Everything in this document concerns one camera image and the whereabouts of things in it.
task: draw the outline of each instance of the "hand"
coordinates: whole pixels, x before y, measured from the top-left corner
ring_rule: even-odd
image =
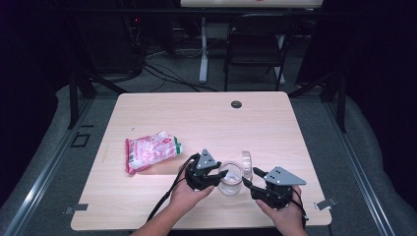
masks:
[[[177,210],[180,210],[182,214],[186,214],[190,211],[196,204],[207,197],[214,186],[209,186],[201,191],[194,191],[190,186],[188,186],[185,178],[185,170],[182,171],[179,183],[175,186],[171,194],[171,200],[169,202],[170,207],[175,207]]]
[[[292,186],[292,188],[301,197],[300,187]],[[298,204],[301,203],[296,193],[292,194],[292,199]],[[307,233],[304,231],[303,222],[301,220],[301,209],[295,204],[289,203],[287,207],[273,209],[262,200],[256,200],[256,202],[261,210],[272,219],[273,224],[282,235],[307,235]]]

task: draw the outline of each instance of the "desk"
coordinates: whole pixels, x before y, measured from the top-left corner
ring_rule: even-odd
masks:
[[[181,0],[181,7],[185,8],[321,8],[323,0]],[[202,18],[202,64],[200,66],[200,83],[207,82],[208,76],[208,52],[207,52],[207,34],[206,19]],[[282,44],[283,38],[279,39],[279,45]],[[274,68],[276,77],[279,74],[279,67]]]
[[[239,100],[241,108],[231,102]],[[135,176],[125,172],[125,139],[175,135],[184,151]],[[206,148],[217,161],[241,161],[251,153],[253,166],[264,171],[282,166],[307,185],[301,186],[307,225],[329,225],[327,209],[314,203],[324,194],[288,96],[267,92],[125,93],[119,96],[98,149],[76,211],[74,230],[130,230],[142,226],[171,186],[178,167]],[[254,185],[265,181],[255,176]],[[242,186],[236,196],[214,191],[174,226],[176,229],[273,227],[272,221]]]

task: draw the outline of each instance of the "pink snack bag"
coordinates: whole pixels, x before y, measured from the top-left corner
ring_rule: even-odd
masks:
[[[126,139],[126,172],[133,175],[182,152],[177,138],[165,131],[137,140]]]

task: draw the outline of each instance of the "glass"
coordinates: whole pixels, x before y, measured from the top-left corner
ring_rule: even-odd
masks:
[[[239,193],[242,183],[243,168],[236,162],[226,161],[220,165],[218,172],[229,170],[218,184],[218,189],[224,195],[232,196]]]

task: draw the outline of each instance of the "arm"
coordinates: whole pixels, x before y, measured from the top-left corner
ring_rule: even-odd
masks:
[[[207,197],[214,189],[214,186],[210,186],[201,191],[194,191],[188,186],[184,177],[185,172],[183,171],[180,176],[180,181],[172,191],[168,206],[136,230],[132,236],[167,235],[182,216],[195,207],[200,200]]]
[[[293,189],[301,196],[300,187],[293,186]],[[292,194],[292,199],[300,204],[300,200],[296,193]],[[289,203],[287,207],[273,209],[261,200],[256,200],[256,202],[261,210],[272,219],[273,224],[283,236],[307,235],[303,228],[303,222],[301,221],[301,209],[295,204]]]

